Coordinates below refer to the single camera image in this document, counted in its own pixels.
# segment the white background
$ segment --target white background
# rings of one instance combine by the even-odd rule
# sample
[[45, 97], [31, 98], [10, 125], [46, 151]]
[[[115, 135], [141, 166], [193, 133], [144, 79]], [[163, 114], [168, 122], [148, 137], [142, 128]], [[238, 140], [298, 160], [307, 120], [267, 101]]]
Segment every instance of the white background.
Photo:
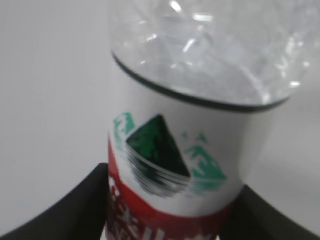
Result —
[[[107, 0], [0, 0], [0, 236], [107, 161]], [[320, 72], [278, 110], [249, 184], [320, 235]]]

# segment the water bottle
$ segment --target water bottle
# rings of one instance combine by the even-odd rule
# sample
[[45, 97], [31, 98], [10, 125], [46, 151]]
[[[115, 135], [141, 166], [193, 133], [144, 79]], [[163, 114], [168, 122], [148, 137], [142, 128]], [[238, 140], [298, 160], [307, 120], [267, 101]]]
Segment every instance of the water bottle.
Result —
[[110, 1], [109, 240], [214, 240], [311, 67], [318, 0]]

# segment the white wall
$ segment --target white wall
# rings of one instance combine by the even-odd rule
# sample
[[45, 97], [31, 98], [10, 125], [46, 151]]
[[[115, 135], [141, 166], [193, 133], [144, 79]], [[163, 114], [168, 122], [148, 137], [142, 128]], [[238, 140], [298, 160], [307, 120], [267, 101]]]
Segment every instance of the white wall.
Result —
[[0, 236], [107, 161], [106, 0], [0, 0]]

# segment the clear plastic bottle top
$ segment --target clear plastic bottle top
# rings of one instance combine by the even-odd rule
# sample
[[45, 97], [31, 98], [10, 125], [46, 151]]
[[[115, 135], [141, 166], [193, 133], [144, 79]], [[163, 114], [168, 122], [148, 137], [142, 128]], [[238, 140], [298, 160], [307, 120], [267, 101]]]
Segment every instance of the clear plastic bottle top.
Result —
[[240, 106], [289, 97], [310, 68], [319, 0], [112, 0], [112, 51], [172, 91]]

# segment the mountain logo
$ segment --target mountain logo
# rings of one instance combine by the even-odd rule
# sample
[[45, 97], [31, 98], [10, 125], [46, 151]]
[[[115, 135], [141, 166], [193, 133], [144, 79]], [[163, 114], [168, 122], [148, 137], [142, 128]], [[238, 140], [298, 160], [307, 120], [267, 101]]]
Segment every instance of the mountain logo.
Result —
[[[201, 196], [218, 191], [227, 180], [218, 162], [203, 146], [195, 144], [180, 151], [162, 115], [138, 129], [130, 113], [124, 113], [114, 123], [117, 148], [147, 193], [172, 198], [189, 191]], [[207, 142], [204, 134], [200, 136]]]

